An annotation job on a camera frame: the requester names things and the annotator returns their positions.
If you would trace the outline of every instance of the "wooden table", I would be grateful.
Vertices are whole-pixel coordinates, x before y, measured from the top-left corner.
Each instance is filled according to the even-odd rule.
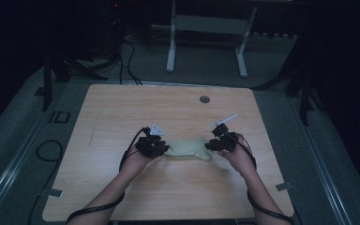
[[[208,96],[209,103],[200,97]],[[249,89],[195,86],[92,85],[82,105],[67,151],[55,178],[62,198],[49,197],[43,218],[63,221],[83,208],[118,173],[121,156],[141,128],[157,123],[165,141],[214,138],[210,125],[226,122],[245,135],[258,173],[282,211],[291,216],[287,190],[271,143]],[[127,189],[112,220],[253,218],[244,180],[230,163],[214,154],[160,157],[147,165]]]

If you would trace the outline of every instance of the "human arm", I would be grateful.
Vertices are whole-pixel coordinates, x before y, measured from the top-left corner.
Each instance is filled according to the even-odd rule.
[[[91,208],[105,205],[117,201],[125,192],[131,181],[140,174],[145,166],[152,161],[152,158],[144,157],[140,152],[137,152],[133,145],[127,153],[121,171],[101,192],[84,208]],[[93,213],[83,214],[74,217],[68,224],[82,225],[82,224],[102,224],[107,225],[115,207],[97,211]]]
[[[265,187],[261,177],[258,175],[252,159],[244,148],[240,145],[245,146],[242,135],[238,135],[239,143],[235,146],[233,152],[219,151],[217,152],[220,156],[228,159],[231,165],[239,172],[239,174],[245,179],[247,184],[247,190],[250,197],[260,207],[268,209],[272,212],[283,214],[279,209],[267,188]],[[290,224],[286,220],[282,220],[276,217],[271,217],[256,208],[253,207],[255,218],[258,224],[277,224],[277,225],[288,225]]]

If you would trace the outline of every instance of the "hand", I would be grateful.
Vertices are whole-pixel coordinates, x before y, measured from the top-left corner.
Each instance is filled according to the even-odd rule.
[[[237,134],[238,141],[245,146],[244,137],[242,134]],[[243,176],[247,171],[255,171],[253,162],[245,151],[245,149],[238,143],[235,147],[233,152],[227,151],[218,151],[217,152],[220,156],[226,158],[230,161],[231,165]]]
[[[133,179],[139,175],[145,168],[145,166],[154,160],[154,158],[149,158],[143,156],[136,146],[133,145],[127,153],[127,159],[124,162],[124,165],[121,169],[121,174]]]

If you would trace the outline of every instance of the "folded cloth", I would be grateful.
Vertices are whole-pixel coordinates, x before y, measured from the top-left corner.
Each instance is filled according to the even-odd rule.
[[[170,147],[165,152],[165,155],[169,157],[196,157],[210,160],[212,159],[213,152],[206,149],[205,143],[208,143],[208,141],[204,137],[193,140],[166,142]]]

